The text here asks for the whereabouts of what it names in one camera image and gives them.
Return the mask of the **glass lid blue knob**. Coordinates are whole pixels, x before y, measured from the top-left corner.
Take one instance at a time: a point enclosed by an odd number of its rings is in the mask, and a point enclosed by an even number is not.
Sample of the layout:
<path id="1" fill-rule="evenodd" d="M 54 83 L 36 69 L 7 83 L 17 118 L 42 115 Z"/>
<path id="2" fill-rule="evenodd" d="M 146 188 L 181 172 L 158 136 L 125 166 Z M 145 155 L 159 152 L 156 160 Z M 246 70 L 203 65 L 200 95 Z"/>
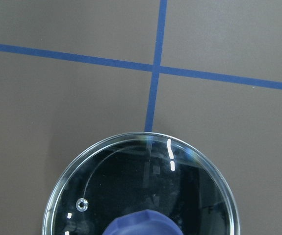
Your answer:
<path id="1" fill-rule="evenodd" d="M 102 140 L 64 170 L 49 197 L 44 235 L 238 235 L 233 193 L 199 150 L 134 132 Z"/>

